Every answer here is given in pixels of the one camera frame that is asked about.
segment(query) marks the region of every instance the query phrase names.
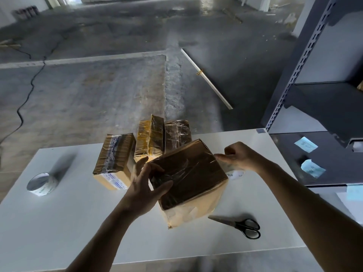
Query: hand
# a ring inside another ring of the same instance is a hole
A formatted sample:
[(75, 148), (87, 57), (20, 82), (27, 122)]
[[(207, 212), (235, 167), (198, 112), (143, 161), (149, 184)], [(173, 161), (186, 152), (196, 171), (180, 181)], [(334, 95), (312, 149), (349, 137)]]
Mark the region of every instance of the hand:
[(233, 164), (246, 170), (256, 171), (265, 160), (262, 155), (242, 142), (236, 142), (227, 146), (224, 148), (224, 153), (225, 155), (215, 154), (214, 156), (225, 163)]
[(134, 166), (131, 186), (119, 203), (120, 208), (131, 213), (134, 219), (150, 211), (161, 196), (173, 186), (173, 181), (170, 180), (151, 191), (148, 180), (153, 177), (155, 172), (164, 172), (164, 170), (153, 163), (145, 164), (147, 160), (148, 157), (144, 157)]

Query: black scissor handle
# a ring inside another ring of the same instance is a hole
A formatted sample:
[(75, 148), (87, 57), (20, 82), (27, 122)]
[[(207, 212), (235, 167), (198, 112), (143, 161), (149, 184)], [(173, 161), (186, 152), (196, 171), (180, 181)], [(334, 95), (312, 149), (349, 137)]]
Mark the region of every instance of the black scissor handle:
[(261, 237), (261, 233), (259, 232), (260, 225), (253, 219), (236, 222), (235, 228), (240, 230), (248, 239), (255, 240)]

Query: tape roll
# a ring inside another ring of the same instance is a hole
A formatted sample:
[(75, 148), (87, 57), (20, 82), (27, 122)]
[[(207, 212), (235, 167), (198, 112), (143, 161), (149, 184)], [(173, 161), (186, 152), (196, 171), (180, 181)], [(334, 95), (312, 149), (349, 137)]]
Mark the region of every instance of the tape roll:
[(40, 173), (33, 177), (26, 189), (37, 196), (44, 196), (53, 191), (58, 185), (58, 180), (48, 173)]

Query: metal shelving unit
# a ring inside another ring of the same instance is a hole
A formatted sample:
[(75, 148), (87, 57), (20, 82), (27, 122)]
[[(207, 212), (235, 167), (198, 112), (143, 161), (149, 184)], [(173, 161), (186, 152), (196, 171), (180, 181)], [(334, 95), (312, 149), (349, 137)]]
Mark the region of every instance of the metal shelving unit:
[[(309, 187), (363, 183), (363, 0), (316, 0), (265, 111), (269, 131), (297, 179)], [(318, 148), (294, 145), (307, 137)], [(326, 169), (305, 173), (306, 159)]]

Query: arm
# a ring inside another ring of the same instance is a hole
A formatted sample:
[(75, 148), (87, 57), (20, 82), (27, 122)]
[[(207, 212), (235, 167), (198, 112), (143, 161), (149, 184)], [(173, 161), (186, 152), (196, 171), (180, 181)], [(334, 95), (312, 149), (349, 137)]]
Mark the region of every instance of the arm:
[(216, 158), (253, 170), (265, 181), (325, 272), (362, 271), (363, 228), (242, 142)]
[(150, 190), (148, 179), (152, 178), (155, 171), (163, 172), (163, 169), (150, 163), (144, 166), (147, 160), (146, 157), (136, 163), (131, 177), (132, 184), (124, 197), (66, 272), (109, 271), (122, 237), (130, 224), (150, 211), (161, 196), (170, 190), (172, 181), (162, 184), (154, 191)]

